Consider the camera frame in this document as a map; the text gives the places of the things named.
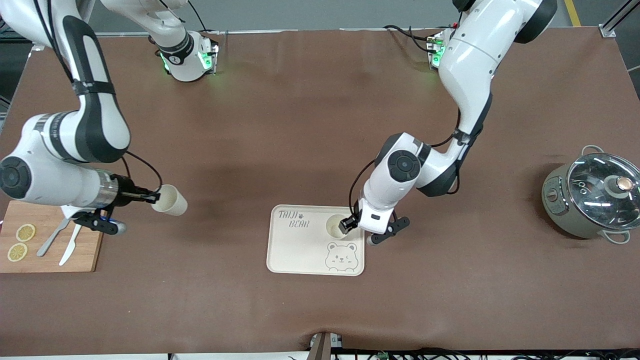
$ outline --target black cable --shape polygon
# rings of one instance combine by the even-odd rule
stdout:
[[[459,351],[455,351],[455,350],[449,350],[449,349],[445,349],[445,348],[441,348],[440,349],[443,352],[450,352],[452,353],[452,355],[457,359],[458,355],[460,355],[461,357],[464,357],[465,360],[471,360],[471,358],[469,358],[469,356],[466,356],[465,354],[459,352]]]
[[[458,120],[456,121],[456,129],[460,127],[460,109],[458,109]],[[438,146],[443,146],[444,144],[446,144],[447,142],[449,142],[449,140],[453,139],[453,133],[451,133],[451,135],[449,135],[449,137],[444,140],[443,142],[439,142],[435,145],[432,145],[431,147],[438,147]]]
[[[460,190],[460,166],[458,165],[458,162],[456,161],[456,189],[453,190],[452,192],[447,192],[447,194],[453,195],[453,194],[457,193],[458,190]]]
[[[185,23],[185,22],[186,22],[186,21],[182,20],[182,19],[181,19],[181,18],[180,18],[180,17],[179,17],[175,12],[173,12],[173,10],[169,9],[169,6],[167,6],[167,5],[164,3],[164,1],[163,1],[163,0],[158,0],[158,1],[160,1],[160,3],[161,3],[162,5],[164,5],[164,7],[165,7],[167,10],[169,10],[169,12],[173,14],[173,16],[177,17],[177,18],[178,18],[178,20],[180,20],[180,22],[182,22],[182,23]]]
[[[400,34],[407,36],[407,37],[412,37],[409,33],[407,33],[405,30],[403,30],[402,28],[400,28],[399,26],[396,25],[387,25],[385,27],[383,27],[383,29],[394,29],[394,30],[398,30],[400,32]],[[427,41],[427,38],[423,38],[423,37],[415,37],[417,40],[421,40],[421,41]]]
[[[191,1],[189,1],[189,5],[193,9],[193,12],[196,13],[196,16],[198,17],[198,20],[200,21],[200,25],[202,25],[202,31],[207,31],[207,27],[204,26],[204,22],[202,22],[202,18],[200,18],[200,14],[198,13],[198,10],[196,10],[195,6],[193,6],[193,4],[191,4]]]
[[[438,359],[439,357],[444,357],[446,360],[451,360],[451,358],[449,356],[446,356],[445,354],[436,355],[429,360],[435,360],[435,359]]]
[[[455,34],[458,28],[460,27],[460,21],[462,21],[462,12],[460,12],[460,17],[458,17],[458,23],[456,25],[456,28],[453,29],[453,31],[451,32],[451,35],[449,35],[449,40],[453,38],[453,34]]]
[[[65,63],[65,60],[62,58],[62,55],[58,51],[58,43],[53,39],[53,36],[55,36],[55,34],[53,30],[53,20],[51,16],[51,9],[52,9],[51,0],[47,2],[47,5],[49,6],[48,14],[49,14],[49,26],[51,27],[51,33],[49,33],[49,30],[47,29],[47,23],[44,20],[44,16],[42,15],[42,10],[40,9],[40,4],[38,3],[38,0],[33,0],[33,4],[35,5],[36,12],[38,13],[38,17],[40,18],[40,24],[42,25],[44,33],[45,35],[47,35],[47,40],[51,44],[51,49],[53,49],[53,52],[56,54],[56,57],[58,58],[58,61],[60,61],[60,64],[62,64],[62,68],[64,69],[67,77],[69,78],[69,81],[73,83],[74,78],[73,76],[71,76],[71,72],[67,68],[67,64]]]
[[[120,159],[122,160],[122,163],[124,164],[124,168],[127,169],[127,177],[130,179],[131,178],[131,171],[129,171],[129,164],[127,164],[127,160],[124,158],[124,156],[122,156]]]
[[[151,195],[157,194],[160,192],[160,188],[163,185],[163,181],[162,181],[162,176],[160,176],[160,173],[158,172],[158,170],[156,170],[156,168],[153,167],[153,165],[151,165],[150,163],[148,163],[146,160],[144,160],[143,158],[139,157],[138,155],[135,155],[133,152],[131,151],[127,151],[127,154],[133,156],[134,158],[136,158],[138,161],[140,161],[141,163],[145,164],[148,168],[150,168],[151,170],[153,170],[153,172],[156,173],[156,176],[158,177],[158,180],[160,181],[160,185],[158,185],[158,188],[156,190],[154,190]]]
[[[364,173],[375,161],[375,159],[371,160],[364,168],[362,168],[362,170],[358,173],[358,176],[356,176],[356,179],[353,181],[353,184],[351,184],[351,188],[349,189],[349,210],[351,211],[351,215],[353,216],[356,216],[356,214],[353,213],[353,206],[351,205],[351,194],[353,193],[353,188],[356,186],[356,183],[358,182],[360,176],[362,176],[362,173]]]
[[[632,352],[634,352],[634,351],[635,351],[635,352],[637,352],[637,351],[638,351],[638,349],[636,349],[636,348],[630,348],[630,349],[628,349],[628,350],[626,350],[626,351],[622,352],[622,353],[620,354],[620,356],[618,357],[618,359],[622,359],[622,358],[624,358],[625,356],[627,356],[627,355],[631,354],[631,353],[632,353]]]
[[[565,355],[562,355],[562,356],[558,356],[558,357],[556,357],[556,360],[562,360],[562,359],[566,358],[567,356],[570,356],[571,354],[573,354],[574,352],[577,352],[577,351],[578,351],[578,350],[572,350],[572,351],[569,351],[569,352],[568,352],[568,353],[566,353]]]
[[[430,50],[427,49],[425,47],[420,46],[420,44],[418,44],[418,40],[415,39],[415,36],[413,35],[413,32],[411,31],[411,26],[409,26],[409,35],[411,36],[411,39],[413,40],[413,43],[418,47],[418,49],[424,51],[425,53],[429,53],[429,54],[435,54],[435,50]]]

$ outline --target knife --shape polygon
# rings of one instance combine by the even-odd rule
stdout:
[[[80,229],[82,229],[82,225],[76,224],[76,227],[74,228],[74,233],[71,235],[71,239],[69,239],[69,245],[67,245],[67,249],[65,250],[65,253],[64,255],[62,255],[62,259],[60,259],[60,264],[58,264],[59,266],[64,265],[67,262],[67,260],[69,260],[69,257],[71,256],[73,251],[76,249],[76,238],[78,237],[78,233],[80,232]]]
[[[71,219],[67,219],[67,218],[62,219],[62,221],[60,222],[60,225],[58,225],[58,228],[53,232],[53,234],[51,234],[51,236],[47,239],[47,241],[45,241],[45,243],[42,244],[42,246],[36,253],[36,256],[41,258],[42,256],[44,256],[44,254],[47,253],[47,251],[51,247],[51,244],[53,243],[53,240],[55,240],[56,236],[60,234],[60,231],[64,230],[67,227],[67,225],[69,225],[70,221]]]

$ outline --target gray floor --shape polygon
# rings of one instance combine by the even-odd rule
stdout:
[[[575,10],[583,26],[597,26],[618,9],[623,0],[578,0]],[[616,41],[627,69],[640,65],[640,8],[616,27]],[[640,69],[629,72],[640,98]]]
[[[394,24],[419,28],[444,26],[458,20],[451,0],[191,0],[202,20],[214,30],[381,28]],[[551,26],[571,26],[564,0]],[[193,10],[176,11],[188,29],[201,29]],[[96,32],[128,32],[142,29],[95,2],[89,25]]]
[[[27,61],[31,44],[0,44],[0,95],[13,97],[20,75]],[[6,111],[0,104],[0,112]]]

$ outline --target green led light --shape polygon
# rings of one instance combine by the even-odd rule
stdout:
[[[166,64],[166,60],[164,59],[164,55],[162,55],[162,53],[160,53],[160,59],[162,59],[162,63],[164,64],[164,69],[167,71],[170,71],[169,65]]]
[[[206,53],[203,54],[201,52],[198,52],[198,54],[200,55],[200,61],[202,62],[202,66],[204,67],[204,69],[211,69],[211,67],[213,66],[211,63],[211,56],[207,55]]]

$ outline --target bear illustration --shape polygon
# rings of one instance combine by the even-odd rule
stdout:
[[[336,243],[329,243],[326,248],[329,250],[329,254],[324,263],[329,268],[329,271],[336,269],[339,272],[347,270],[353,272],[358,267],[356,244],[337,245]]]

